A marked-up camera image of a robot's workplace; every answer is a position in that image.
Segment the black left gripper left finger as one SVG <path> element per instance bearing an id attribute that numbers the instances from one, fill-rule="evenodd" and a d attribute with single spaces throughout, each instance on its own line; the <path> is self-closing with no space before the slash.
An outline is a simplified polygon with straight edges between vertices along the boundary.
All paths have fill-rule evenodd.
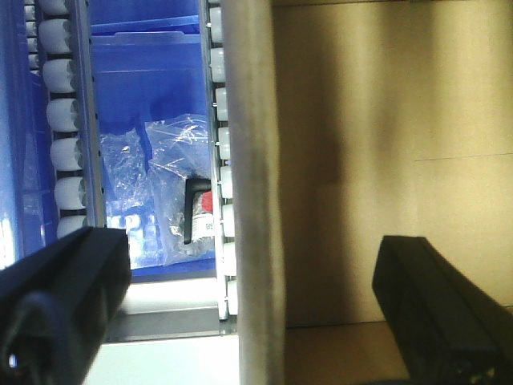
<path id="1" fill-rule="evenodd" d="M 127 234 L 83 227 L 1 271 L 1 382 L 81 384 L 131 283 Z"/>

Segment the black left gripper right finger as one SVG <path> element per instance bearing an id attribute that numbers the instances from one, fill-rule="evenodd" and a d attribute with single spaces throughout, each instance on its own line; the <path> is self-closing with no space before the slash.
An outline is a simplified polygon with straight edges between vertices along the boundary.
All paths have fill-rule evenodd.
<path id="1" fill-rule="evenodd" d="M 372 288 L 410 383 L 512 382 L 512 314 L 426 238 L 383 237 Z"/>

